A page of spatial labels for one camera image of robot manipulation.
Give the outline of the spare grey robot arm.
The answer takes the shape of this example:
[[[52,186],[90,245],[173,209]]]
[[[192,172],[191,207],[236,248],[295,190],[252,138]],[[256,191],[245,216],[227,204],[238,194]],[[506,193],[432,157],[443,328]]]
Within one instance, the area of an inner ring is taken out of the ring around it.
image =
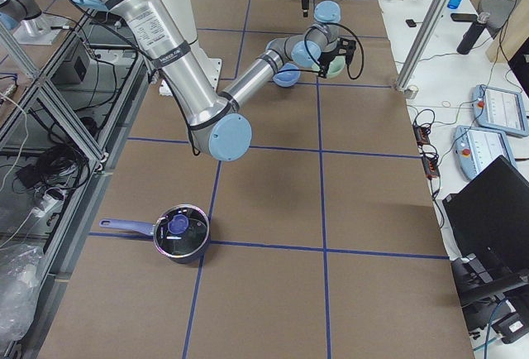
[[[49,19],[36,0],[1,0],[1,23],[18,43],[52,45],[59,32],[52,29]]]

